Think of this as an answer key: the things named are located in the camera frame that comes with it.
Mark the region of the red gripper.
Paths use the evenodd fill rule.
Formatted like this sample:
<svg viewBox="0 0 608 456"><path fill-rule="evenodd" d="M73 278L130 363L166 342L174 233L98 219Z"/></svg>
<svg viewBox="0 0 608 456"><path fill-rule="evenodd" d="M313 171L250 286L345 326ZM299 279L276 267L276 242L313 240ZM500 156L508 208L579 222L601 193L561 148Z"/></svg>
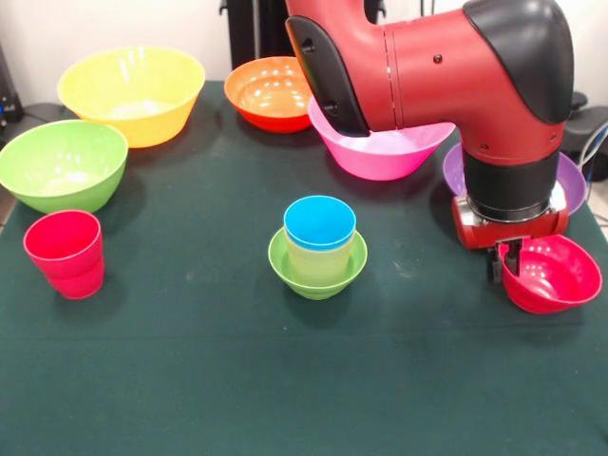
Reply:
<svg viewBox="0 0 608 456"><path fill-rule="evenodd" d="M469 250L488 249L488 281L499 285L503 282L503 260L500 255L502 242L507 242L504 262L514 276L520 275L522 238L543 238L561 234L569 220L565 192L556 183L547 210L535 218L524 221L497 221L484 218L474 212L467 196L455 197L451 203L456 233Z"/></svg>

